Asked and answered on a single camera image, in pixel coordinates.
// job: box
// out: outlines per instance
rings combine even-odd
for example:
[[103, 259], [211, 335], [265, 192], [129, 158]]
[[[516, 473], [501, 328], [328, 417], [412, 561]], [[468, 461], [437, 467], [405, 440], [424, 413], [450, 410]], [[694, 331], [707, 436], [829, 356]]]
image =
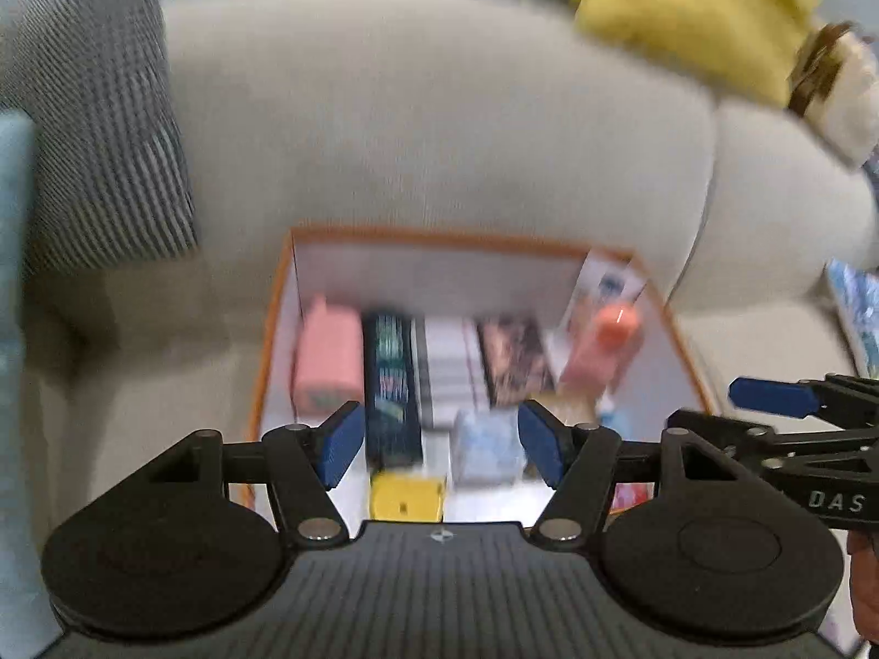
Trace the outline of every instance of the box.
[[[631, 253], [600, 249], [647, 277]], [[303, 310], [315, 295], [360, 310], [394, 308], [413, 315], [484, 317], [531, 314], [541, 327], [558, 327], [583, 267], [587, 245], [546, 239], [366, 227], [305, 226], [284, 241], [265, 322], [265, 347], [256, 384], [249, 439], [296, 419], [289, 382]], [[661, 297], [647, 283], [636, 300], [643, 347], [614, 393], [630, 440], [658, 440], [671, 412], [711, 411], [710, 395]], [[447, 431], [424, 431], [425, 463], [413, 473], [445, 478]], [[540, 481], [505, 488], [447, 492], [447, 522], [517, 520], [529, 527], [552, 490]], [[349, 532], [368, 518], [369, 473], [361, 449], [340, 486], [330, 492]], [[249, 491], [248, 504], [271, 520], [265, 488]]]

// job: silver screw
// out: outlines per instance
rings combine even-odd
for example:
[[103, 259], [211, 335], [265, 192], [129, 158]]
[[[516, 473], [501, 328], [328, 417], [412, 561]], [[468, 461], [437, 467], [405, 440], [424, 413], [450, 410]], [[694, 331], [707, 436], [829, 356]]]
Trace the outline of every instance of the silver screw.
[[539, 531], [544, 538], [557, 540], [558, 542], [576, 540], [583, 534], [583, 528], [580, 527], [580, 523], [567, 517], [554, 517], [550, 520], [544, 520], [539, 527]]
[[327, 541], [342, 531], [342, 526], [329, 517], [310, 517], [299, 523], [299, 534], [309, 540]]

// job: pink bottle with orange cap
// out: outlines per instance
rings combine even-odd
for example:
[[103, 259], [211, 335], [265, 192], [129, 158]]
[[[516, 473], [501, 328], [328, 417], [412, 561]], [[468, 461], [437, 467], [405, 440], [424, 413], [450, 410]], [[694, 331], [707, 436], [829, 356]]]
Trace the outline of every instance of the pink bottle with orange cap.
[[634, 306], [627, 302], [604, 306], [574, 338], [561, 383], [598, 399], [619, 382], [642, 340], [641, 316]]
[[298, 416], [323, 418], [363, 403], [363, 327], [352, 308], [317, 297], [302, 321], [291, 397]]

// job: beige sofa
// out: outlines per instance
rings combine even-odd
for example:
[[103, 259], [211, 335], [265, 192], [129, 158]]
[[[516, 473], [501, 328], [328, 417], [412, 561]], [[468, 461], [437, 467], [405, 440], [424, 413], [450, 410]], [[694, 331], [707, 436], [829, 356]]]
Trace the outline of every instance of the beige sofa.
[[166, 17], [202, 247], [29, 285], [40, 539], [192, 429], [243, 438], [271, 273], [306, 220], [636, 248], [720, 399], [739, 374], [852, 370], [814, 292], [831, 256], [879, 263], [874, 203], [789, 116], [516, 1], [174, 0]]

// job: striped pillow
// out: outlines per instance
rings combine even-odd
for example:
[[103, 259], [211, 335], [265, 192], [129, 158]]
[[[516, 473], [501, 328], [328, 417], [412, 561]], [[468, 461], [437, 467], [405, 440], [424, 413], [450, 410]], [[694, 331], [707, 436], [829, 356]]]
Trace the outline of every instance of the striped pillow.
[[196, 244], [159, 0], [24, 0], [0, 14], [0, 105], [38, 125], [31, 270]]

